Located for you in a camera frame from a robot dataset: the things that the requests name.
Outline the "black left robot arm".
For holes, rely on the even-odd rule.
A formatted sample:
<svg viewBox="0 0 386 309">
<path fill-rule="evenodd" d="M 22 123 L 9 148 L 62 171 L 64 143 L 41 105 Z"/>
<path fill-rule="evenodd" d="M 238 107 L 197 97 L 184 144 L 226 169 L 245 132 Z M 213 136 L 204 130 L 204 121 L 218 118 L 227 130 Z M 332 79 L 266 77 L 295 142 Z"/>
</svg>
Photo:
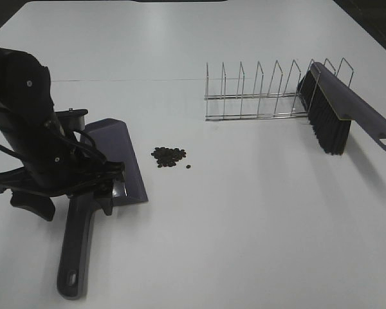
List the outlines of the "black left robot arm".
<svg viewBox="0 0 386 309">
<path fill-rule="evenodd" d="M 0 173 L 0 193 L 10 203 L 46 221 L 55 214 L 52 198 L 90 193 L 105 214 L 113 211 L 113 187 L 124 178 L 85 130 L 86 109 L 56 111 L 51 76 L 32 54 L 0 47 L 0 151 L 22 166 Z"/>
</svg>

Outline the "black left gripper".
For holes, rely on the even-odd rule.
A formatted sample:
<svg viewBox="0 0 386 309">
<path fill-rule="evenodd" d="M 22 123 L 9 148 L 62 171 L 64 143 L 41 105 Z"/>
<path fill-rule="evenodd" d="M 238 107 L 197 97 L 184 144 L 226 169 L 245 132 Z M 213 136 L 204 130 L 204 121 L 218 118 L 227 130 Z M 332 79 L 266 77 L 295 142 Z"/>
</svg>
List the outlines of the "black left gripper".
<svg viewBox="0 0 386 309">
<path fill-rule="evenodd" d="M 32 128 L 22 122 L 0 122 L 0 131 L 21 167 L 0 172 L 0 193 L 12 191 L 10 205 L 52 221 L 55 206 L 46 196 L 95 192 L 106 216 L 113 213 L 113 184 L 125 178 L 125 164 L 108 159 L 91 134 L 96 123 L 55 123 Z"/>
</svg>

